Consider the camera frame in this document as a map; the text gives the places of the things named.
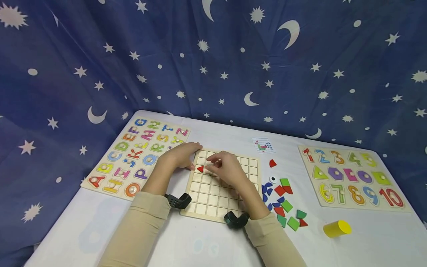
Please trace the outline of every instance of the googly eye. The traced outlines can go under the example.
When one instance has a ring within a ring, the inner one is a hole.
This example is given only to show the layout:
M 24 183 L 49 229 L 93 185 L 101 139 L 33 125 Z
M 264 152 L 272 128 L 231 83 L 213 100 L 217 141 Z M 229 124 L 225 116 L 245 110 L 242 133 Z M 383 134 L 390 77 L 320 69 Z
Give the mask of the googly eye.
M 274 176 L 270 176 L 270 182 L 271 182 L 272 184 L 277 183 L 277 178 L 276 178 L 276 177 L 274 177 Z

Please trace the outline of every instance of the navy blue backdrop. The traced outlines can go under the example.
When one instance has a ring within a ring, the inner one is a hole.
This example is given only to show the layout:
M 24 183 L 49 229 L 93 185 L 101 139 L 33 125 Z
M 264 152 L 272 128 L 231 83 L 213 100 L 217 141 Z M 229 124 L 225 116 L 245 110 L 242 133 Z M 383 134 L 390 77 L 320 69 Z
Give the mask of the navy blue backdrop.
M 375 150 L 427 221 L 426 5 L 2 0 L 0 265 L 139 109 Z

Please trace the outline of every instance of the yellow cylinder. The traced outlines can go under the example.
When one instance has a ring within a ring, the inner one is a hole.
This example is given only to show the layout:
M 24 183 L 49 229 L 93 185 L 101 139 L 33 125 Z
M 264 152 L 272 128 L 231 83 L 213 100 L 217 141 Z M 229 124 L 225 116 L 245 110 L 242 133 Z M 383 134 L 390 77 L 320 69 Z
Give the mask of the yellow cylinder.
M 340 235 L 351 234 L 351 227 L 346 221 L 338 220 L 323 226 L 323 231 L 328 237 L 336 238 Z

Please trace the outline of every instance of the table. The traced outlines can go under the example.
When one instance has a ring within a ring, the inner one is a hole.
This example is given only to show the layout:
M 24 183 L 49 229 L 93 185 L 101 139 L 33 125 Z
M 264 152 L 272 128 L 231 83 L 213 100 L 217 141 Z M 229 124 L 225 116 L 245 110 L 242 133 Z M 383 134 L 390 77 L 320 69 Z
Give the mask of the table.
M 188 141 L 200 142 L 206 148 L 259 157 L 263 184 L 272 175 L 289 178 L 294 194 L 288 199 L 308 213 L 309 226 L 297 232 L 290 227 L 284 231 L 308 266 L 424 266 L 427 262 L 427 231 L 415 212 L 325 208 L 319 205 L 297 146 L 348 147 L 149 111 L 137 111 L 137 114 L 190 127 L 192 131 Z M 268 137 L 277 152 L 257 154 L 252 137 Z M 378 154 L 370 153 L 385 168 Z M 269 167 L 270 159 L 274 159 L 276 167 Z M 189 174 L 188 170 L 177 170 L 168 194 L 179 197 L 184 193 Z M 96 266 L 129 205 L 129 201 L 81 188 L 25 266 Z M 326 237 L 323 225 L 336 220 L 349 222 L 353 233 L 336 239 Z M 262 265 L 243 230 L 232 231 L 222 223 L 184 217 L 178 210 L 171 210 L 148 264 Z

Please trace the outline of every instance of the pattern card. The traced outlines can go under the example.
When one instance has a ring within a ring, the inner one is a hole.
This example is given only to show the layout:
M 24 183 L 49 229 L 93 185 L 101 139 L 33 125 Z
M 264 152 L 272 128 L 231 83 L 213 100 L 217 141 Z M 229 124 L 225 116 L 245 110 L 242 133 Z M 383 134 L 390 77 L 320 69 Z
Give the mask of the pattern card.
M 401 192 L 368 152 L 298 148 L 321 206 L 411 212 Z
M 134 115 L 81 183 L 81 187 L 132 200 L 157 158 L 187 141 L 190 129 Z
M 206 158 L 219 151 L 200 150 L 194 158 L 196 170 L 190 173 L 186 193 L 191 196 L 191 203 L 181 210 L 181 215 L 225 223 L 224 216 L 229 212 L 239 217 L 244 212 L 243 201 L 238 192 L 224 183 L 205 166 L 212 163 Z M 257 158 L 236 156 L 248 179 L 261 192 L 261 170 Z
M 257 149 L 258 153 L 276 153 L 273 149 L 273 145 L 270 143 L 270 140 L 266 137 L 252 137 L 254 146 Z

